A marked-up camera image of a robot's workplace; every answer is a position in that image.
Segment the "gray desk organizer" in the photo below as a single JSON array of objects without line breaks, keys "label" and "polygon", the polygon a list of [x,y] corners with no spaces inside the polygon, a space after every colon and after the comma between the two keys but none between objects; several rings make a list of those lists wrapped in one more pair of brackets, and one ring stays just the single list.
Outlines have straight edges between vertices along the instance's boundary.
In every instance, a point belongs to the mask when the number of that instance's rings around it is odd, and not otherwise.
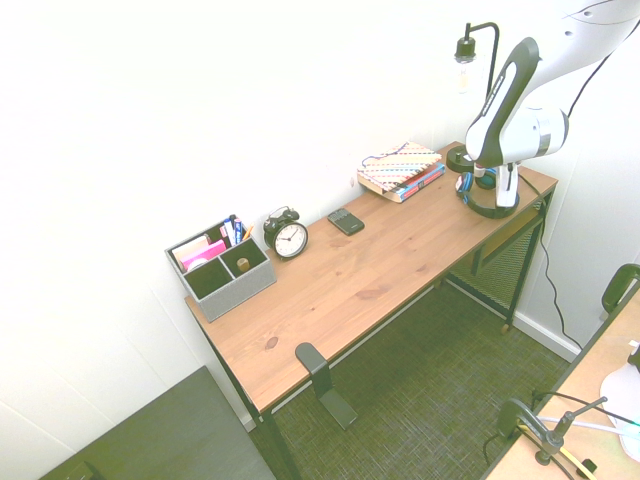
[{"label": "gray desk organizer", "polygon": [[[251,236],[233,247],[227,243],[227,249],[224,252],[190,272],[183,273],[180,270],[178,261],[171,252],[205,234],[209,236],[211,242],[216,242],[222,238],[220,227],[223,225],[223,222],[213,225],[165,250],[176,275],[189,295],[198,303],[209,322],[213,322],[276,281],[271,260]],[[236,265],[240,258],[246,258],[249,261],[250,269],[244,273]]]}]

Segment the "alarm clock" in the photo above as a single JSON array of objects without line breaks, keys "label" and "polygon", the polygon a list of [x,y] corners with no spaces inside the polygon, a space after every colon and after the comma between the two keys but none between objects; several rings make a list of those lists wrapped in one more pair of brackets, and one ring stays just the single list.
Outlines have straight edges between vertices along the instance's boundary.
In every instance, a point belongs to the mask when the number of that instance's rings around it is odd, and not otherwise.
[{"label": "alarm clock", "polygon": [[297,222],[299,218],[292,208],[281,207],[264,222],[264,241],[283,260],[297,257],[307,246],[309,232]]}]

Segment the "black cable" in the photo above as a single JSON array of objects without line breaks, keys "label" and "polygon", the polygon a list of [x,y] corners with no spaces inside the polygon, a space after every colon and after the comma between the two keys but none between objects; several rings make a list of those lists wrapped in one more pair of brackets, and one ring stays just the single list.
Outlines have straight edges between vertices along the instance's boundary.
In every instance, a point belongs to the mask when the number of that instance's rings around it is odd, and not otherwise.
[{"label": "black cable", "polygon": [[487,438],[487,440],[485,440],[484,444],[482,445],[482,454],[484,455],[484,461],[487,462],[487,467],[491,466],[491,462],[489,462],[489,456],[487,455],[487,447],[493,440],[495,440],[499,436],[500,433],[492,435],[491,437]]},{"label": "black cable", "polygon": [[[525,432],[524,430],[522,430],[519,426],[516,426],[516,428],[518,430],[520,430],[520,433],[522,433],[525,437],[527,437],[529,440],[531,440],[531,442],[533,442],[533,444],[538,447],[540,450],[542,450],[542,445],[540,445],[531,435],[529,435],[527,432]],[[562,465],[553,455],[551,455],[549,457],[551,459],[551,461],[553,463],[556,464],[556,466],[562,470],[562,473],[564,473],[567,478],[571,479],[571,480],[576,480],[570,473],[569,470],[567,470],[564,465]]]},{"label": "black cable", "polygon": [[[566,395],[560,392],[538,392],[537,390],[534,390],[533,392],[531,392],[531,410],[535,408],[535,402],[537,400],[542,400],[542,398],[547,395],[556,395],[558,397],[567,398],[569,400],[573,400],[574,402],[578,402],[583,405],[589,405],[590,403],[580,398],[572,397],[571,395]],[[604,408],[601,408],[601,407],[593,407],[593,408],[595,410],[598,410],[599,412],[604,413],[605,415],[609,415],[610,417],[617,418],[618,420],[622,420],[623,422],[627,422],[631,425],[636,425],[640,427],[640,423],[634,422],[633,420],[629,420],[628,418],[625,418],[622,415],[617,415],[615,413],[609,412],[608,410],[605,410]]]},{"label": "black cable", "polygon": [[[627,38],[629,38],[633,32],[635,32],[635,31],[636,31],[636,28],[638,28],[638,25],[640,25],[640,20],[638,21],[638,23],[636,23],[636,26],[635,26],[635,27],[633,27],[633,30],[631,30],[631,32],[629,33],[629,35],[627,35],[627,37],[625,38],[625,40],[626,40]],[[581,89],[580,89],[580,91],[578,92],[578,96],[576,97],[576,99],[575,99],[575,100],[573,101],[573,103],[571,104],[571,108],[569,109],[569,113],[568,113],[567,117],[570,117],[570,116],[571,116],[571,112],[573,112],[573,107],[575,107],[575,106],[576,106],[576,103],[578,102],[578,99],[580,98],[580,95],[582,95],[582,92],[584,91],[584,89],[587,87],[587,84],[591,81],[591,79],[593,78],[593,76],[594,76],[596,73],[598,73],[598,70],[600,70],[600,67],[602,67],[602,65],[604,65],[604,62],[606,62],[606,61],[609,59],[609,57],[613,54],[613,52],[611,52],[609,55],[607,55],[606,57],[604,57],[604,58],[602,59],[602,61],[600,62],[600,65],[598,65],[598,66],[596,67],[596,69],[591,73],[591,75],[589,75],[589,78],[587,78],[587,81],[586,81],[586,82],[584,82],[584,84],[582,85],[582,88],[581,88]]]},{"label": "black cable", "polygon": [[[524,182],[529,185],[529,187],[531,187],[531,189],[536,192],[536,195],[538,195],[539,197],[542,197],[542,195],[540,194],[540,192],[538,191],[538,189],[536,187],[533,186],[533,184],[527,180],[526,178],[524,178],[521,174],[518,174],[518,176],[524,180]],[[547,247],[544,246],[544,243],[542,243],[542,237],[544,237],[544,230],[545,227],[547,226],[547,202],[545,202],[544,198],[541,198],[542,201],[542,207],[544,208],[545,212],[544,215],[542,216],[542,226],[540,227],[540,246],[542,247],[542,250],[544,251],[545,254],[545,260],[546,260],[546,266],[544,269],[544,276],[547,277],[547,280],[549,281],[549,283],[551,284],[551,288],[553,289],[553,305],[554,307],[556,307],[556,311],[558,312],[558,316],[560,317],[560,327],[562,330],[562,334],[567,337],[569,340],[571,340],[573,343],[575,343],[580,350],[582,350],[584,347],[573,337],[571,337],[569,334],[567,334],[567,332],[565,332],[565,324],[564,324],[564,316],[562,315],[562,311],[560,311],[560,306],[558,305],[558,289],[556,288],[555,283],[553,283],[553,280],[551,280],[551,278],[549,277],[549,265],[551,263],[550,259],[549,259],[549,252],[547,250]]]}]

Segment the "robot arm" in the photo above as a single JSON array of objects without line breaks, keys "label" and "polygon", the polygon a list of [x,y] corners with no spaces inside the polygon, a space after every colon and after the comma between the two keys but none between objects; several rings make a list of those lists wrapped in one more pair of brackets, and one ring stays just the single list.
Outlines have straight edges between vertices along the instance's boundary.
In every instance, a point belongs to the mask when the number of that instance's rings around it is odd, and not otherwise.
[{"label": "robot arm", "polygon": [[640,0],[564,0],[544,38],[525,38],[513,49],[478,117],[467,131],[466,149],[481,176],[494,167],[496,204],[515,204],[517,163],[555,153],[569,129],[559,108],[527,105],[541,85],[612,53],[633,31]]}]

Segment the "pen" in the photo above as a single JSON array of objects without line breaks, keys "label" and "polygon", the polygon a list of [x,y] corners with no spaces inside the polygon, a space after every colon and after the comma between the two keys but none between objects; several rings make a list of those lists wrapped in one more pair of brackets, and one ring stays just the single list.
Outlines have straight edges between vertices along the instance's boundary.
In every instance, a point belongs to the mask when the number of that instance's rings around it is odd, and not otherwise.
[{"label": "pen", "polygon": [[227,238],[231,243],[231,246],[235,246],[236,244],[236,232],[233,230],[233,223],[228,218],[224,221],[224,228],[227,231]]},{"label": "pen", "polygon": [[244,242],[247,238],[249,238],[249,234],[251,234],[251,230],[253,230],[253,223],[251,225],[249,225],[249,228],[247,229],[247,231],[244,234],[244,237],[242,237],[242,241]]},{"label": "pen", "polygon": [[233,232],[236,239],[236,245],[242,241],[242,222],[239,218],[233,220]]}]

